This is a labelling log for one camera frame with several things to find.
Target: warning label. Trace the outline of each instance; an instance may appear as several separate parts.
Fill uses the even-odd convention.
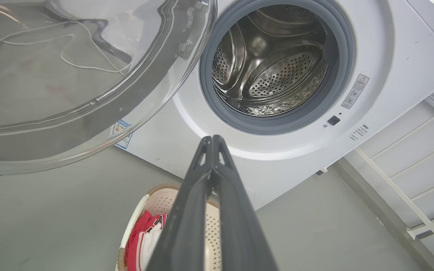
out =
[[[368,81],[369,77],[362,74],[358,75],[358,79],[356,80],[353,88],[351,88],[351,91],[349,92],[348,96],[346,97],[341,106],[350,109],[365,89]]]
[[[369,127],[367,125],[361,125],[356,131],[349,135],[352,141],[357,141],[361,137],[364,137],[368,133]]]
[[[117,123],[113,125],[112,134],[110,135],[110,137],[114,137],[117,134],[120,134],[122,131],[126,130],[130,126],[131,126],[130,124],[124,122],[123,120],[119,120]],[[116,146],[119,146],[122,149],[126,149],[128,147],[128,144],[130,143],[130,139],[132,135],[133,134],[127,135],[124,139],[122,139],[122,141],[119,141],[116,144]]]

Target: washing machine door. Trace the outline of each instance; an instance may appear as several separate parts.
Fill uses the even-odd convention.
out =
[[[125,147],[191,72],[217,16],[215,0],[7,1],[0,174]]]

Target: white rack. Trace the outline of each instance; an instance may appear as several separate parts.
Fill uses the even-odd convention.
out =
[[[414,130],[412,130],[411,132],[409,132],[408,134],[406,134],[405,136],[401,137],[400,139],[398,139],[396,142],[394,142],[393,144],[387,146],[386,148],[382,149],[382,151],[380,151],[379,153],[375,154],[372,157],[369,157],[362,149],[360,148],[356,148],[355,151],[356,153],[372,168],[372,170],[374,170],[374,172],[376,172],[379,177],[384,180],[384,182],[399,196],[399,198],[401,198],[403,200],[404,203],[406,203],[406,205],[408,205],[408,207],[417,215],[418,218],[420,218],[420,220],[424,223],[424,225],[420,225],[414,228],[408,228],[407,232],[408,234],[415,239],[417,235],[421,234],[421,233],[425,233],[426,231],[431,231],[434,234],[434,219],[431,220],[427,217],[427,215],[425,215],[423,213],[423,211],[418,208],[414,201],[431,193],[434,192],[434,187],[431,187],[427,190],[425,190],[424,192],[421,192],[418,195],[413,196],[412,198],[408,197],[401,189],[400,187],[398,187],[398,185],[396,185],[396,183],[393,182],[394,179],[396,179],[396,177],[412,170],[413,168],[416,168],[417,166],[420,166],[421,164],[423,164],[425,161],[429,160],[430,158],[434,157],[434,152],[429,154],[428,156],[422,158],[421,160],[417,161],[416,163],[414,163],[413,165],[410,165],[409,167],[399,171],[398,173],[395,173],[392,176],[388,176],[375,162],[374,160],[376,158],[378,158],[379,156],[381,156],[382,154],[386,153],[387,151],[389,151],[390,149],[392,149],[393,147],[395,147],[397,144],[399,144],[400,142],[402,142],[403,140],[407,139],[408,137],[410,137],[412,134],[415,134],[417,131],[419,131],[420,129],[422,129],[423,127],[425,127],[426,125],[428,125],[430,122],[432,122],[434,120],[434,116],[430,119],[428,119],[427,121],[425,121],[423,124],[421,124],[420,126],[418,126],[417,128],[415,128]]]

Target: sticker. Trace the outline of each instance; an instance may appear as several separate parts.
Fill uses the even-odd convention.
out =
[[[187,10],[187,26],[185,26],[186,29],[189,29],[192,27],[193,24],[193,11],[194,8],[188,8]]]
[[[131,125],[126,123],[123,120],[119,120],[117,123],[113,125],[112,134],[110,137],[114,137],[117,134],[121,133],[122,131],[126,130]],[[127,135],[122,141],[119,141],[116,145],[119,146],[122,149],[126,149],[128,147],[128,144],[130,143],[130,139],[133,133]]]
[[[124,122],[123,120],[119,120],[113,125],[112,134],[110,134],[109,138],[116,136],[130,126],[130,124]]]
[[[133,133],[127,135],[124,139],[122,139],[122,141],[118,142],[115,145],[119,146],[122,149],[126,149],[128,147],[128,144],[130,143],[130,139],[132,135]]]
[[[353,88],[351,88],[351,91],[349,92],[348,96],[346,97],[341,106],[343,108],[350,109],[363,92],[363,89],[365,89],[368,81],[369,77],[362,74],[358,75],[358,79],[356,80],[355,85],[353,86]]]
[[[369,127],[367,125],[361,125],[356,131],[349,135],[352,141],[357,141],[358,139],[364,137],[368,133]]]

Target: red clothing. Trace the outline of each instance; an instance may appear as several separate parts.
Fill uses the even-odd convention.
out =
[[[128,238],[127,245],[125,246],[125,262],[128,271],[140,270],[140,267],[137,266],[137,259],[140,255],[139,245],[141,246],[141,238],[143,236],[143,234],[140,233],[149,233],[158,223],[161,223],[163,228],[166,220],[167,215],[152,216],[148,211],[145,211],[145,213],[136,220],[133,230],[131,230],[130,237]]]

